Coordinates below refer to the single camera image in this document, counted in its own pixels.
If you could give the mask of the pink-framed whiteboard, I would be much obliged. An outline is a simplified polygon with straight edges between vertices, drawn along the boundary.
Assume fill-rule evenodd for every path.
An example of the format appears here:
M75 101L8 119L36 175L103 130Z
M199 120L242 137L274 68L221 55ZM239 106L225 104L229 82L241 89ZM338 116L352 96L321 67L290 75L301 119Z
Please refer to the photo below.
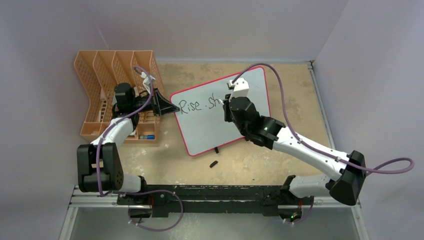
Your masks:
M224 109L220 102L225 95L231 94L228 82L238 74L236 72L171 94L170 102L180 109L175 117L188 155L193 157L244 138L234 123L224 121ZM247 97L257 111L270 117L265 69L256 66L240 78L247 80Z

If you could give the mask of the black marker cap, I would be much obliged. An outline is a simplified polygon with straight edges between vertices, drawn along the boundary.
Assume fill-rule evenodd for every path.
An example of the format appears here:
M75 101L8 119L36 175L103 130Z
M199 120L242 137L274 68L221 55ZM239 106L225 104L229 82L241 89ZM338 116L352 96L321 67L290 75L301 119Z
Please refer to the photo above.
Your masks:
M217 165L219 162L217 160L215 160L214 162L212 162L209 167L213 168L215 165Z

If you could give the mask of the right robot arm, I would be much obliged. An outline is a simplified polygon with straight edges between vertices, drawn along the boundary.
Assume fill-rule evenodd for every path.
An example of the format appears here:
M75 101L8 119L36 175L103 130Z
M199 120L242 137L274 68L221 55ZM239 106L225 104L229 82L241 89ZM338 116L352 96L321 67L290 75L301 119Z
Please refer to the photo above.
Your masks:
M280 196L288 204L309 196L330 196L336 201L354 206L366 179L365 157L359 151L346 153L295 137L290 128L272 117L260 115L245 96L223 100L224 120L234 123L240 134L259 147L289 154L322 172L322 175L290 176Z

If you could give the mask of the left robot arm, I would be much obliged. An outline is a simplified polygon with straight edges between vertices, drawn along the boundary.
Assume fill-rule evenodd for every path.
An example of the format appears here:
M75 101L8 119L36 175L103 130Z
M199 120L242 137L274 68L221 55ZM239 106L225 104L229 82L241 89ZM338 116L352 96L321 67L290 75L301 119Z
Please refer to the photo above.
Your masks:
M153 112L155 116L177 113L180 108L164 98L158 88L147 95L136 95L129 83L114 88L116 103L112 119L104 132L89 144L77 148L78 187L84 193L129 193L138 205L146 203L149 191L142 176L125 174L119 148L139 124L140 114Z

